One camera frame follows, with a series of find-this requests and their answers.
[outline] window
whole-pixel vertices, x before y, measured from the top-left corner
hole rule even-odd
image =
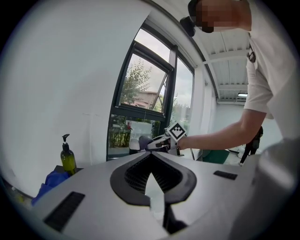
[[[151,27],[142,28],[126,55],[113,96],[107,160],[128,155],[133,139],[163,134],[172,120],[188,129],[193,69],[183,64],[177,46]]]
[[[177,75],[171,122],[179,122],[187,131],[191,118],[191,101],[194,76],[184,63],[178,58]]]

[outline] sky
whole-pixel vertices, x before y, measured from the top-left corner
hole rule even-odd
[[[170,49],[168,49],[168,47],[166,47],[163,43],[158,41],[155,37],[153,37],[149,33],[141,29],[136,35],[135,40],[145,45],[152,51],[154,51],[156,54],[161,56],[166,61],[169,61]],[[133,62],[138,62],[139,58],[140,57],[133,55],[130,64]],[[152,67],[152,71],[150,73],[150,80],[149,80],[150,86],[147,89],[147,91],[157,92],[165,73],[164,71],[160,70],[158,67],[154,66],[148,61],[144,59],[142,59],[142,61],[146,69]],[[174,96],[178,94],[177,101],[179,104],[182,105],[186,104],[188,106],[191,106],[192,89],[193,89],[193,75],[189,71],[189,69],[184,65],[184,63],[180,59],[178,59]]]

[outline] window frame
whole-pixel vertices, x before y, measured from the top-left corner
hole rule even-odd
[[[108,159],[108,142],[109,142],[109,126],[111,125],[111,115],[121,115],[128,116],[134,118],[142,118],[154,121],[160,121],[159,135],[164,133],[164,128],[168,127],[171,120],[172,107],[173,107],[173,99],[176,85],[176,74],[177,74],[177,59],[180,60],[187,66],[190,72],[193,74],[193,89],[194,89],[194,78],[195,78],[195,70],[191,66],[191,64],[186,60],[186,58],[179,52],[178,46],[173,45],[167,38],[165,38],[162,34],[157,32],[155,29],[150,27],[149,25],[143,23],[140,29],[143,29],[147,33],[154,36],[158,41],[163,43],[166,47],[170,49],[170,57],[169,62],[165,61],[162,57],[160,57],[157,53],[147,48],[143,44],[133,40],[130,48],[126,54],[124,62],[122,64],[120,74],[117,80],[117,84],[115,87],[111,111],[109,115],[108,128],[107,128],[107,140],[106,140],[106,160]],[[166,76],[166,88],[164,95],[164,113],[156,112],[154,110],[141,108],[138,106],[132,106],[120,103],[120,97],[127,73],[127,69],[129,67],[129,63],[132,55],[135,54],[146,61],[152,63],[154,66],[163,70],[167,73]]]

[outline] blue cloth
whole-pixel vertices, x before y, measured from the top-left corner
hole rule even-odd
[[[31,200],[31,205],[34,206],[36,202],[47,192],[49,192],[52,188],[61,184],[64,180],[68,179],[69,175],[67,172],[59,173],[56,171],[51,172],[47,177],[45,184],[42,183],[41,188],[35,198]]]

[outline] white wall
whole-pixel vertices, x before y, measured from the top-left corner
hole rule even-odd
[[[213,132],[217,132],[228,125],[238,121],[243,112],[243,106],[238,105],[219,105],[217,104],[215,124]],[[275,120],[265,119],[263,124],[263,136],[260,141],[259,150],[263,151],[282,139],[279,128]]]
[[[139,0],[44,1],[23,20],[0,69],[0,166],[10,184],[36,196],[61,164],[66,133],[78,167],[105,161],[116,81],[150,10]]]

